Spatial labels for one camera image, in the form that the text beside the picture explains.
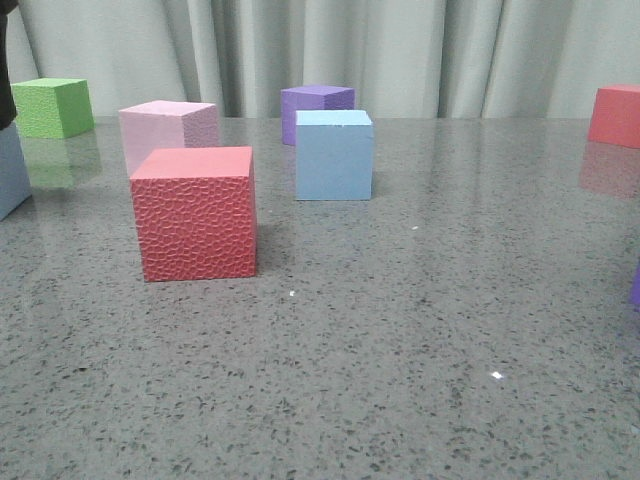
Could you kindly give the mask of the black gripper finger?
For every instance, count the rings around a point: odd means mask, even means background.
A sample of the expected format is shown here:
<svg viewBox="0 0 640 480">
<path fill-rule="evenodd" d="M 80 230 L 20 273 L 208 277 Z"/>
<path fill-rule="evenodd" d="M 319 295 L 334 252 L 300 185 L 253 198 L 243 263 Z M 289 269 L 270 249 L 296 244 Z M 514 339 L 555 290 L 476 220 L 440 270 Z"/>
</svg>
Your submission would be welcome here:
<svg viewBox="0 0 640 480">
<path fill-rule="evenodd" d="M 11 84 L 8 73 L 8 61 L 7 61 L 7 26 L 8 16 L 19 5 L 17 0 L 1 0 L 0 1 L 0 104 L 1 104 L 1 116 L 0 116 L 0 129 L 7 128 L 16 118 L 17 110 L 12 95 Z"/>
</svg>

